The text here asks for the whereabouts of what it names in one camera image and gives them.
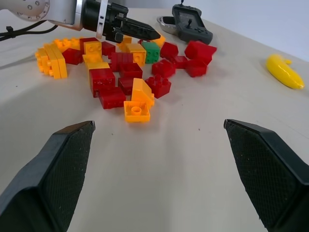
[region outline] black game controller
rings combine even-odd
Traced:
[[[200,9],[184,6],[181,4],[173,6],[172,13],[175,19],[175,25],[178,30],[178,37],[186,42],[199,40],[205,44],[210,44],[213,34],[208,31],[201,19]]]

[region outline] white table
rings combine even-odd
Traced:
[[[159,31],[160,15],[171,9],[129,12]],[[7,18],[1,30],[28,25],[9,13],[0,17]],[[43,43],[95,33],[58,28],[0,43],[0,192],[53,132],[95,120],[70,232],[266,231],[240,181],[223,122],[233,118],[274,130],[309,163],[308,89],[289,89],[267,72],[266,57],[278,51],[205,25],[218,47],[208,74],[191,78],[177,70],[171,92],[156,100],[146,124],[126,123],[123,109],[103,110],[91,96],[84,65],[68,66],[66,80],[39,72],[33,54]],[[185,43],[163,35],[183,54]],[[308,64],[286,56],[308,84]],[[150,69],[144,67],[143,78]]]

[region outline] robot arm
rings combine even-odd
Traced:
[[[143,40],[160,38],[151,26],[126,17],[128,8],[108,0],[1,0],[0,10],[7,9],[26,21],[48,20],[53,24],[96,31],[107,40],[121,43],[123,34]]]

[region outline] yellow toy banana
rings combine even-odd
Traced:
[[[305,87],[305,84],[300,75],[289,66],[291,63],[291,60],[283,59],[282,56],[273,54],[267,58],[266,67],[274,77],[287,87],[302,89]]]

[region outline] white wall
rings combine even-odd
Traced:
[[[155,8],[180,3],[120,1],[128,7]],[[202,18],[210,22],[309,61],[309,0],[185,0],[184,4],[201,9]]]

